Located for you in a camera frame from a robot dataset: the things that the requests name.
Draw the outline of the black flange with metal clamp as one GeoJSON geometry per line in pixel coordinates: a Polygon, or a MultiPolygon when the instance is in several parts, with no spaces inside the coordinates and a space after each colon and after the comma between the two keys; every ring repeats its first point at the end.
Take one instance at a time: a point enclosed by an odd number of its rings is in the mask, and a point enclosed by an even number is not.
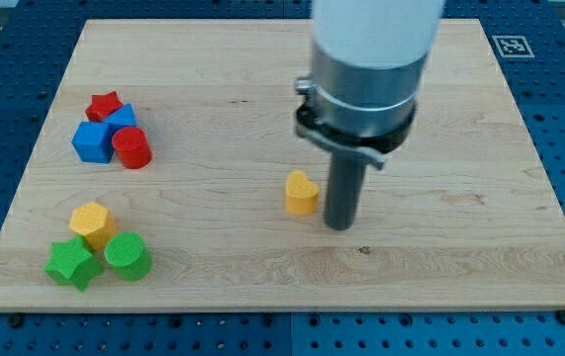
{"type": "Polygon", "coordinates": [[[296,135],[307,139],[335,157],[352,159],[362,165],[382,170],[387,154],[398,148],[407,138],[417,110],[415,100],[406,104],[404,119],[386,133],[361,136],[348,133],[327,122],[329,118],[318,103],[318,86],[311,76],[298,77],[295,90],[303,95],[304,103],[296,111],[296,135]]]}

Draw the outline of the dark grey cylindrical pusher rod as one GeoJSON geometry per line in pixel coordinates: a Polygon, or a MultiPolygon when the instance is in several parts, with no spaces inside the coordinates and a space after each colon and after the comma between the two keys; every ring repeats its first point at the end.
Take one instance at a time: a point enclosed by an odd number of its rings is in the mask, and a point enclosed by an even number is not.
{"type": "Polygon", "coordinates": [[[328,227],[346,230],[353,225],[365,171],[366,165],[360,160],[331,156],[324,211],[328,227]]]}

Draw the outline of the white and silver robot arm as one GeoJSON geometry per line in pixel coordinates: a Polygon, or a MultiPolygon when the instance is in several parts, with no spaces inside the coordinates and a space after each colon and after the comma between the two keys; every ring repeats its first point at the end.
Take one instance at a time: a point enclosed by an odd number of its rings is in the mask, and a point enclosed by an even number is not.
{"type": "Polygon", "coordinates": [[[308,75],[296,133],[330,153],[324,221],[355,220],[367,167],[406,140],[444,0],[322,0],[312,5],[308,75]]]}

